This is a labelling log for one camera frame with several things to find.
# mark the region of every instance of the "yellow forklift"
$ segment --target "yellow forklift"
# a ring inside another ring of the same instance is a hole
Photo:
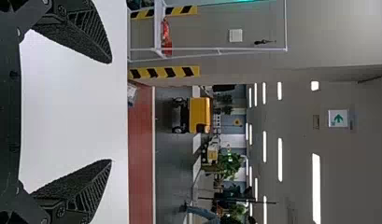
[[[173,133],[210,133],[212,108],[209,97],[177,97],[172,106],[180,114],[179,120],[173,121]]]

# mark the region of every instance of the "arrow sign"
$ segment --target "arrow sign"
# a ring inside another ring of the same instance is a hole
[[[341,121],[343,121],[343,118],[340,115],[336,115],[336,117],[333,120],[340,123]]]
[[[348,127],[348,110],[328,110],[328,126],[330,128]]]

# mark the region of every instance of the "red fire extinguisher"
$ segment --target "red fire extinguisher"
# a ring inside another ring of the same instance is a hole
[[[173,41],[170,36],[170,24],[166,18],[162,21],[162,48],[172,48]],[[164,49],[162,53],[166,56],[173,55],[173,51],[171,49]]]

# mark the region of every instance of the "yellow and black striped barrier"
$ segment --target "yellow and black striped barrier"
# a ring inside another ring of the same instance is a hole
[[[129,79],[199,77],[199,76],[200,76],[199,66],[130,68],[128,73]]]
[[[147,9],[142,11],[132,12],[130,18],[132,20],[143,20],[153,18],[155,14],[154,9]],[[167,17],[170,16],[190,16],[197,14],[197,6],[185,6],[185,7],[167,7],[165,10]]]

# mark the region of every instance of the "red floor stripe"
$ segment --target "red floor stripe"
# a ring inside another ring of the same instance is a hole
[[[152,224],[152,88],[139,88],[129,107],[130,223]]]

